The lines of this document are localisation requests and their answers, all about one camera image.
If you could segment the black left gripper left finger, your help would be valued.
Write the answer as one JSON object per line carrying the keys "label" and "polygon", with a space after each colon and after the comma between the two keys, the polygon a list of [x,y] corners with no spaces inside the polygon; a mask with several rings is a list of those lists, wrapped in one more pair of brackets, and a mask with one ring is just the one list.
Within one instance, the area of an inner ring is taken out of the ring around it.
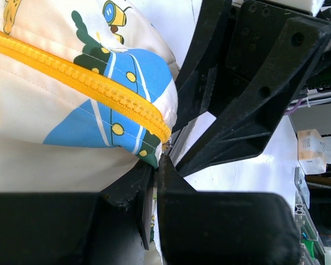
{"label": "black left gripper left finger", "polygon": [[101,192],[0,193],[0,264],[143,264],[152,193],[144,162]]}

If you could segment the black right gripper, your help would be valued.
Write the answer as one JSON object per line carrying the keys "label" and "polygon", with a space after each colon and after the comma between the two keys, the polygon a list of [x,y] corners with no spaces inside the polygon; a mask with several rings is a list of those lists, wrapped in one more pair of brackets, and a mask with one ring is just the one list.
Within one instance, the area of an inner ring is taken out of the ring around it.
{"label": "black right gripper", "polygon": [[[326,73],[331,67],[331,9],[314,17],[273,1],[245,1],[229,31],[231,40],[223,42],[231,7],[231,1],[202,2],[175,81],[178,111],[172,132],[208,107],[219,115],[177,164],[182,177],[258,156],[291,99],[331,86]],[[223,72],[213,90],[222,42]]]}

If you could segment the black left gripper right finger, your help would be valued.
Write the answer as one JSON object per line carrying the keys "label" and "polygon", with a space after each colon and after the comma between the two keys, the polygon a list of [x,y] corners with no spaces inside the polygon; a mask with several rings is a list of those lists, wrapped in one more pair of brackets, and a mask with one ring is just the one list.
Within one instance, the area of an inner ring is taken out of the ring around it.
{"label": "black left gripper right finger", "polygon": [[274,193],[198,192],[159,162],[157,214],[166,264],[298,264],[300,232]]}

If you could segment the cream printed kids jacket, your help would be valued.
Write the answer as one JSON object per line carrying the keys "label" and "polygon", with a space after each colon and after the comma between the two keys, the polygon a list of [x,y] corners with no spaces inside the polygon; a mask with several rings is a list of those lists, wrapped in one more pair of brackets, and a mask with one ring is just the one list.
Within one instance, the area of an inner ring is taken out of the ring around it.
{"label": "cream printed kids jacket", "polygon": [[175,57],[130,1],[0,1],[0,193],[101,192],[154,170]]}

